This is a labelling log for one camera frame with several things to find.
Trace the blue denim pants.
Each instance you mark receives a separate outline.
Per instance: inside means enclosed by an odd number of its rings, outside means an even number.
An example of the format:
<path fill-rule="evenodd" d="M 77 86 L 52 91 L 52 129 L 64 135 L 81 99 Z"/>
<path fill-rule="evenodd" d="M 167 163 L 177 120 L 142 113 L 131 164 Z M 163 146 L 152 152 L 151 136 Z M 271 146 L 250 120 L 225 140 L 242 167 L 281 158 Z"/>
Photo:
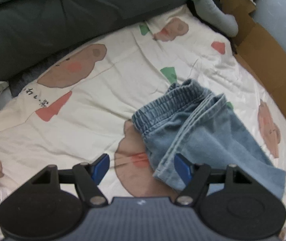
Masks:
<path fill-rule="evenodd" d="M 236 164 L 282 198 L 286 173 L 273 166 L 257 141 L 228 106 L 195 80 L 172 84 L 166 93 L 135 112 L 153 176 L 175 190 L 185 183 L 174 168 L 176 154 L 191 163 L 225 169 Z"/>

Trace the grey neck pillow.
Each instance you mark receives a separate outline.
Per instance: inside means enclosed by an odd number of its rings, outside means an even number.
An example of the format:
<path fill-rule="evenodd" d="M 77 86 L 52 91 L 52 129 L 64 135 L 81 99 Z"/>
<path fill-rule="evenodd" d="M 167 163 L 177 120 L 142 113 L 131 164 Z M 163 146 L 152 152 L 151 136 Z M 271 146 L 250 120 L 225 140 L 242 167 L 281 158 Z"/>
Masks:
<path fill-rule="evenodd" d="M 236 19 L 231 14 L 225 14 L 220 8 L 221 0 L 191 0 L 196 14 L 208 24 L 217 28 L 227 37 L 233 38 L 239 32 Z"/>

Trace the cream bear print bedsheet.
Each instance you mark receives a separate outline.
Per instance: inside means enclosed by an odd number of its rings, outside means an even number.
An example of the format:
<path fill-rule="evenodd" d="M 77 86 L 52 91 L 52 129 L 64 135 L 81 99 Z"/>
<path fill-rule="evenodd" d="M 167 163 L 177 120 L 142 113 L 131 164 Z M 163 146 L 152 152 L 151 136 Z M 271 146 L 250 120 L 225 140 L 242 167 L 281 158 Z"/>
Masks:
<path fill-rule="evenodd" d="M 286 173 L 282 112 L 229 40 L 181 6 L 84 44 L 27 84 L 0 111 L 0 186 L 11 193 L 49 164 L 68 169 L 106 153 L 111 163 L 99 186 L 108 199 L 175 197 L 178 190 L 153 176 L 132 116 L 186 80 L 224 94 Z M 286 179 L 281 199 L 286 206 Z"/>

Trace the dark grey pillow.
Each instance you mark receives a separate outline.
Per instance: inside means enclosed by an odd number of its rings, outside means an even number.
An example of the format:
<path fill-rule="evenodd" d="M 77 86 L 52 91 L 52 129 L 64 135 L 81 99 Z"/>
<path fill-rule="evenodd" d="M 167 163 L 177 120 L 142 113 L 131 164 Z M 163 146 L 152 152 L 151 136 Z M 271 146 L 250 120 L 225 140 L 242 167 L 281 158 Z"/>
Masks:
<path fill-rule="evenodd" d="M 0 0 L 0 81 L 65 48 L 186 0 Z"/>

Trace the black cloth under pillow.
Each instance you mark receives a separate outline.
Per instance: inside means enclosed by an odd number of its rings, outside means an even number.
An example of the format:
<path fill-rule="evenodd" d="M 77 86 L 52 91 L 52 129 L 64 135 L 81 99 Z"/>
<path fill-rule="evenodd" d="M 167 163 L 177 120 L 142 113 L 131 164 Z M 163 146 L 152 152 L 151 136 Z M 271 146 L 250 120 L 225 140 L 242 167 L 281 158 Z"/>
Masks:
<path fill-rule="evenodd" d="M 214 27 L 213 25 L 211 25 L 211 24 L 205 22 L 204 20 L 202 20 L 202 19 L 197 15 L 196 10 L 195 10 L 195 7 L 194 7 L 194 5 L 192 4 L 192 1 L 191 1 L 191 0 L 188 0 L 187 3 L 186 3 L 186 5 L 187 5 L 188 9 L 190 10 L 190 12 L 192 13 L 192 15 L 193 15 L 194 17 L 196 17 L 198 20 L 200 20 L 201 23 L 203 23 L 203 24 L 207 25 L 208 27 L 210 27 L 214 32 L 219 33 L 219 34 L 223 35 L 225 38 L 227 38 L 227 39 L 229 40 L 229 42 L 230 42 L 230 46 L 231 46 L 232 53 L 233 53 L 233 54 L 237 54 L 236 46 L 235 46 L 235 44 L 234 44 L 232 38 L 227 37 L 222 31 L 220 31 L 219 29 L 217 29 L 217 28 Z"/>

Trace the brown cardboard sheet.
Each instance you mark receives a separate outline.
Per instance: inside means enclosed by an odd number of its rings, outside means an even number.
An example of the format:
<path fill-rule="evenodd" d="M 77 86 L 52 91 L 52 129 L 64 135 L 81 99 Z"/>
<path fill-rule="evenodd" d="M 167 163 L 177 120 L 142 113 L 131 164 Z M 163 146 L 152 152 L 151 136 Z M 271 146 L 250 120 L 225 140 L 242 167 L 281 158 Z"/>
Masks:
<path fill-rule="evenodd" d="M 238 59 L 262 83 L 286 118 L 286 53 L 278 42 L 250 14 L 256 6 L 250 0 L 221 0 L 222 10 L 235 17 L 239 32 L 233 39 Z"/>

